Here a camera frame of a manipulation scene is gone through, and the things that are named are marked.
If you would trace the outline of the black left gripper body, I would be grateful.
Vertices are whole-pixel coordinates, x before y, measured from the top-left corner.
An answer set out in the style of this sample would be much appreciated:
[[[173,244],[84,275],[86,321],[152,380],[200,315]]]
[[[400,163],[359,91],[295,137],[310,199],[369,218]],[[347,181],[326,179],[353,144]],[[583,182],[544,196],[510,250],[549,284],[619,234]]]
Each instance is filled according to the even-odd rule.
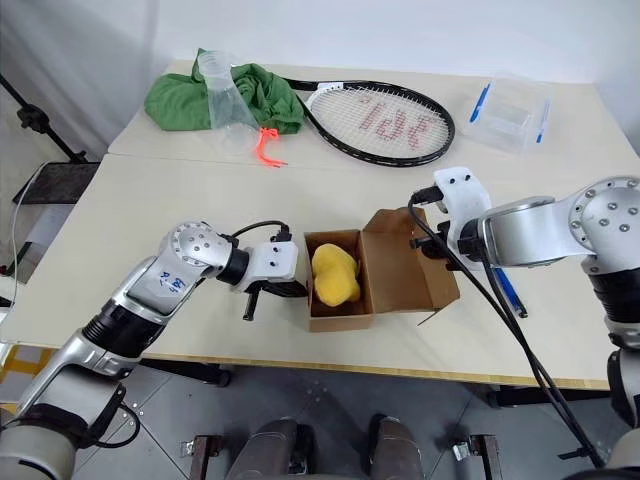
[[[246,304],[246,308],[243,314],[243,319],[245,321],[253,321],[254,314],[257,307],[259,295],[262,291],[267,293],[276,294],[277,288],[275,283],[271,283],[267,280],[261,280],[253,282],[246,290],[248,294],[248,300]]]

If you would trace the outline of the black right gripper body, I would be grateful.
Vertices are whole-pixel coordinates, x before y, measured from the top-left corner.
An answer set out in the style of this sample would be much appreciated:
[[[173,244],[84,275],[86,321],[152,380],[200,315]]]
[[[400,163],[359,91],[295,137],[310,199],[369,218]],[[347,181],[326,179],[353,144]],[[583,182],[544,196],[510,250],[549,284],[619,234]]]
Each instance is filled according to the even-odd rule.
[[[443,241],[447,240],[449,228],[449,221],[441,222],[437,225],[437,234]],[[451,272],[458,270],[458,267],[449,259],[445,251],[437,246],[435,241],[429,235],[411,239],[409,241],[409,246],[413,250],[420,250],[425,257],[432,260],[445,260],[446,269]]]

